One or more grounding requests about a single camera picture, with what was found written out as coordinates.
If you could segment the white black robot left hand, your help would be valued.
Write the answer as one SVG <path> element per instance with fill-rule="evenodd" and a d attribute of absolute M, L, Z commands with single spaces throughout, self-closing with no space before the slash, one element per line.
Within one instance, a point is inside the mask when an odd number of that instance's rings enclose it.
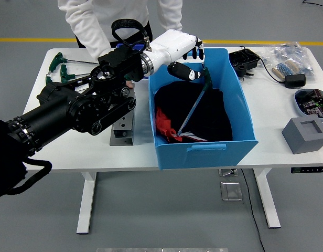
<path fill-rule="evenodd" d="M 203 76 L 202 71 L 195 71 L 177 62 L 187 59 L 192 52 L 192 58 L 204 60 L 204 47 L 201 39 L 188 33 L 170 29 L 150 43 L 150 50 L 141 54 L 143 75 L 148 77 L 162 66 L 167 66 L 168 73 L 185 81 L 193 81 Z"/>

